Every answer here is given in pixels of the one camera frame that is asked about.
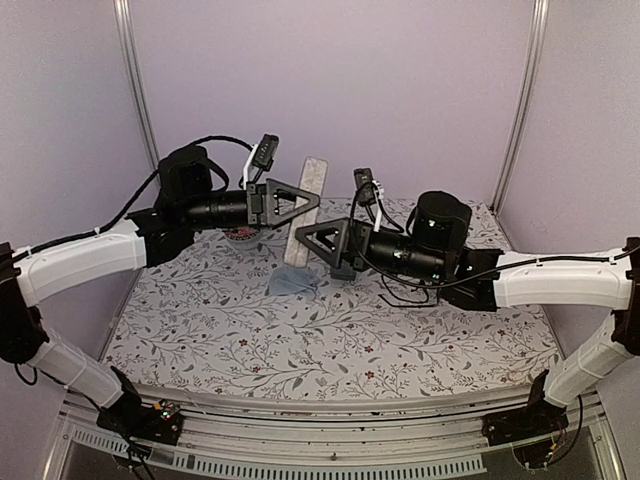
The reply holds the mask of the blue-grey glasses case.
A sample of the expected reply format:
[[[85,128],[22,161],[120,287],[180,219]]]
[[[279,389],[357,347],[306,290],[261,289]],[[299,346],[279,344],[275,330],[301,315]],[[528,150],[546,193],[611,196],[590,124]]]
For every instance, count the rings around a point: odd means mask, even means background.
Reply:
[[[348,264],[340,267],[330,268],[330,277],[340,281],[354,281],[357,278],[357,272]]]

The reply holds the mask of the light blue cloth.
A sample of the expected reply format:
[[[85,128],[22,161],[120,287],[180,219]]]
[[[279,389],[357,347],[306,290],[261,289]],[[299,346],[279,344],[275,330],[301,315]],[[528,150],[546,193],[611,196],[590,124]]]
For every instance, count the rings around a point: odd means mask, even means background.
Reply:
[[[285,265],[273,271],[268,282],[271,296],[314,297],[317,294],[320,278],[308,268],[296,268]]]

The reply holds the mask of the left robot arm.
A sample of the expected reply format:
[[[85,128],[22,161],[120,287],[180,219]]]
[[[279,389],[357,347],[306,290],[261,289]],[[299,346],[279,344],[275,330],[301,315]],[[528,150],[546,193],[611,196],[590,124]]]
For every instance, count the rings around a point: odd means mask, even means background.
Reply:
[[[14,251],[1,246],[1,358],[45,373],[108,409],[128,434],[148,426],[148,412],[126,377],[97,363],[42,325],[38,305],[72,287],[124,271],[162,265],[208,229],[298,228],[317,217],[328,173],[326,161],[309,157],[297,186],[262,180],[271,169],[279,139],[264,135],[250,147],[241,186],[209,158],[198,139],[162,159],[150,175],[160,190],[149,209],[129,205],[92,231]]]

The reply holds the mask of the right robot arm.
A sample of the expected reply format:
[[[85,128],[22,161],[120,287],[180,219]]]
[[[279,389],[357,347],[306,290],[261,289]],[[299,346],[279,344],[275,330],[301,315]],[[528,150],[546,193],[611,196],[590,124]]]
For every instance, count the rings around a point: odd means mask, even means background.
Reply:
[[[519,305],[586,305],[609,309],[576,352],[535,380],[517,427],[537,436],[556,409],[639,354],[639,239],[596,253],[532,254],[466,244],[471,208],[442,191],[422,194],[407,232],[388,231],[353,214],[299,227],[295,237],[327,264],[413,289],[432,290],[466,311]]]

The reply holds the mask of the thin black-framed glasses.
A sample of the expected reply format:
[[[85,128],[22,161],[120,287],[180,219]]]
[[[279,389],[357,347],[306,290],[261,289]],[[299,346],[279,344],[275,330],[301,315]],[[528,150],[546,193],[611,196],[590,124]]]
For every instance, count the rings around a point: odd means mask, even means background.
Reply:
[[[389,307],[397,309],[429,309],[435,308],[440,301],[436,295],[417,288],[409,288],[404,285],[395,287],[389,283],[389,278],[383,276],[380,280],[384,292],[379,294],[379,299]]]

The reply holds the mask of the front aluminium rail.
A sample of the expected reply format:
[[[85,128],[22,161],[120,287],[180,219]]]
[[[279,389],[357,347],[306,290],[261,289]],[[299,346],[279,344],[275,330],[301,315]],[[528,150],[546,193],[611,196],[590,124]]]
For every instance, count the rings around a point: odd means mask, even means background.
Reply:
[[[179,405],[176,445],[145,443],[145,460],[98,428],[69,395],[57,419],[48,479],[620,479],[624,472],[595,391],[568,411],[554,462],[535,467],[550,435],[491,444],[483,419],[521,407],[524,387],[392,400],[272,400],[141,386]]]

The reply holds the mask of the left aluminium post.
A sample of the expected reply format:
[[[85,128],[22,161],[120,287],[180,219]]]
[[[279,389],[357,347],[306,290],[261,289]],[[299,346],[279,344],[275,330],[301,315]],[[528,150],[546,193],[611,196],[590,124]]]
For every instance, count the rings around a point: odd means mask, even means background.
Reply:
[[[144,155],[150,169],[154,171],[161,159],[149,110],[143,81],[142,68],[137,51],[132,17],[132,2],[114,0],[115,24],[119,39],[125,76],[129,85],[135,118],[139,127]]]

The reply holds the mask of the aluminium post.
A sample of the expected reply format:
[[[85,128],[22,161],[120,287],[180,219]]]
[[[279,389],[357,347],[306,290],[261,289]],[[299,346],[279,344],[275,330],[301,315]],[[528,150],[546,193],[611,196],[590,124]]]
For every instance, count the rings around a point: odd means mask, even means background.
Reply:
[[[129,85],[135,118],[139,127],[144,155],[150,169],[154,171],[161,159],[149,110],[143,81],[142,68],[137,51],[132,17],[132,2],[114,0],[115,24],[119,39],[125,76]]]
[[[535,0],[533,2],[521,87],[504,160],[491,201],[491,210],[496,216],[501,214],[506,204],[509,186],[516,169],[521,143],[524,138],[527,118],[544,49],[546,26],[549,17],[549,4],[550,2],[548,0]]]

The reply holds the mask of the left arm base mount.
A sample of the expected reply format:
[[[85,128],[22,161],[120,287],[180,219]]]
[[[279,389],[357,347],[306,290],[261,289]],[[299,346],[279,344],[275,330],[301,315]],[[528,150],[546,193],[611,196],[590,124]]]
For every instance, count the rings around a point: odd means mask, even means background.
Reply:
[[[145,406],[126,375],[115,367],[111,370],[121,383],[122,395],[112,406],[100,408],[97,425],[122,434],[126,439],[137,438],[176,446],[185,420],[180,406],[165,399]]]

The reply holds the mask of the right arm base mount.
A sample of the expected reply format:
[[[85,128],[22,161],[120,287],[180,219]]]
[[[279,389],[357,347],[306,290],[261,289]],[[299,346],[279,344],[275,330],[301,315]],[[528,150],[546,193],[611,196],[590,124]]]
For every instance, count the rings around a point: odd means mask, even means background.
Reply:
[[[550,434],[569,425],[567,407],[557,407],[547,401],[544,383],[548,374],[549,371],[544,370],[534,379],[524,406],[482,417],[481,433],[490,446]]]

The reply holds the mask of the right aluminium post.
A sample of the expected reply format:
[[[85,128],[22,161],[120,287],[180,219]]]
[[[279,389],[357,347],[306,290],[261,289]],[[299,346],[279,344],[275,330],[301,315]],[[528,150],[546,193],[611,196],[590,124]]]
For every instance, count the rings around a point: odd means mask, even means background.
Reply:
[[[546,26],[549,17],[549,4],[550,2],[548,0],[535,0],[533,2],[521,87],[504,160],[491,201],[491,210],[496,216],[501,214],[506,204],[509,186],[516,169],[521,143],[524,138],[527,118],[544,49]]]

